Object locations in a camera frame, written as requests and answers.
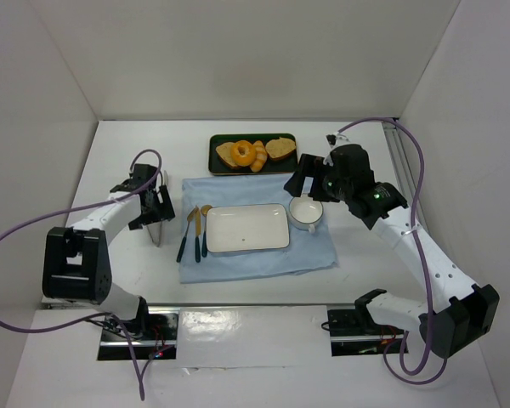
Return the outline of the metal serving tongs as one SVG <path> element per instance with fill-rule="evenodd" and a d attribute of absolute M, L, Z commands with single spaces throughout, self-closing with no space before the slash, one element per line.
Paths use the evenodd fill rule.
<path fill-rule="evenodd" d="M 168 174 L 166 171 L 161 171 L 159 176 L 160 186 L 168 185 Z M 163 234 L 163 222 L 159 221 L 157 223 L 149 224 L 146 226 L 146 230 L 149 234 L 152 244 L 155 247 L 160 247 L 162 243 L 162 234 Z"/>

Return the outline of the orange bagel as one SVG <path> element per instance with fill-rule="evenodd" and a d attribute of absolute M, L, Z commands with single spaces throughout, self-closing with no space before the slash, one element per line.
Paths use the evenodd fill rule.
<path fill-rule="evenodd" d="M 256 151 L 246 140 L 239 140 L 232 146 L 231 155 L 239 167 L 249 167 L 255 160 Z"/>

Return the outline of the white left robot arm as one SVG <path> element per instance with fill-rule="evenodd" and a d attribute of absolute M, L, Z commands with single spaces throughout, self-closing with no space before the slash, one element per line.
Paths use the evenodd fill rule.
<path fill-rule="evenodd" d="M 110 190 L 109 204 L 48 232 L 42 275 L 46 298 L 90 303 L 115 315 L 134 336 L 150 329 L 145 299 L 112 281 L 109 245 L 126 228 L 140 230 L 175 217 L 167 186 L 156 182 L 159 173 L 149 164 L 132 165 L 129 178 Z"/>

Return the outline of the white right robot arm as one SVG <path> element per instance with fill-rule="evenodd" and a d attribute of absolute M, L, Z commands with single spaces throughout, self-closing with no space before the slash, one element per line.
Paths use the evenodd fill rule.
<path fill-rule="evenodd" d="M 301 155 L 284 189 L 298 197 L 306 179 L 309 197 L 344 202 L 350 213 L 397 254 L 426 291 L 415 302 L 375 289 L 355 302 L 370 325 L 419 332 L 433 354 L 450 358 L 486 334 L 500 297 L 491 285 L 479 286 L 447 257 L 418 223 L 413 208 L 390 183 L 377 182 L 367 152 L 358 144 L 334 148 L 328 157 Z"/>

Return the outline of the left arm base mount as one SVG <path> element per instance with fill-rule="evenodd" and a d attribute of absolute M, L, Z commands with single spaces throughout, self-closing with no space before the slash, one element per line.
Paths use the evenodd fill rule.
<path fill-rule="evenodd" d="M 100 329 L 98 361 L 130 360 L 127 337 L 118 323 L 108 317 L 90 320 Z M 150 309 L 149 327 L 138 334 L 130 333 L 137 360 L 175 360 L 179 309 Z"/>

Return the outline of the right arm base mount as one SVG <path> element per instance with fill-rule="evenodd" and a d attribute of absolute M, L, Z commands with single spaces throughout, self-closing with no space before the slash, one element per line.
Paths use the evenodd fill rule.
<path fill-rule="evenodd" d="M 397 354 L 404 336 L 395 327 L 367 323 L 356 309 L 328 309 L 320 328 L 329 334 L 333 357 L 382 354 L 387 346 Z"/>

